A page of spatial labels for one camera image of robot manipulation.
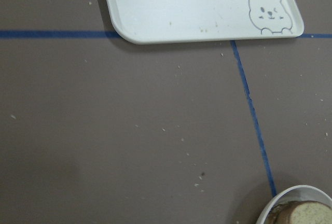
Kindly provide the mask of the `white bear tray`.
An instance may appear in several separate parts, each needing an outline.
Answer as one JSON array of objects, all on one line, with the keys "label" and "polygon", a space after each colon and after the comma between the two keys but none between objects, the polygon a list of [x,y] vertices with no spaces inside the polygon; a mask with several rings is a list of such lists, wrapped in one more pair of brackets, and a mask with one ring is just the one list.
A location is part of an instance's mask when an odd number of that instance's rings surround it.
[{"label": "white bear tray", "polygon": [[135,44],[292,38],[295,0],[106,0],[116,32]]}]

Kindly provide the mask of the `bread slice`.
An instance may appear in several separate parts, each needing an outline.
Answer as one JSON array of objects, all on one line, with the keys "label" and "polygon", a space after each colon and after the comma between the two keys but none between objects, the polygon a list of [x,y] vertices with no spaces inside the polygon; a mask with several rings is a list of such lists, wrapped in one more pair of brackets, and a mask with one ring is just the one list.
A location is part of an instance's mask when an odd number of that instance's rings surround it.
[{"label": "bread slice", "polygon": [[331,223],[331,207],[317,201],[291,201],[271,209],[264,223]]}]

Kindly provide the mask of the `white round plate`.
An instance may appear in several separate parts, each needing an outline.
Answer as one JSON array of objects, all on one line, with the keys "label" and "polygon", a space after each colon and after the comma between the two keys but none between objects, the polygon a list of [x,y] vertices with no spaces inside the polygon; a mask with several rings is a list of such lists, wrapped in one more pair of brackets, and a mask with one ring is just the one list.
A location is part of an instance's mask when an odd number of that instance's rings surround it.
[{"label": "white round plate", "polygon": [[293,186],[272,198],[256,222],[331,223],[331,197],[313,186]]}]

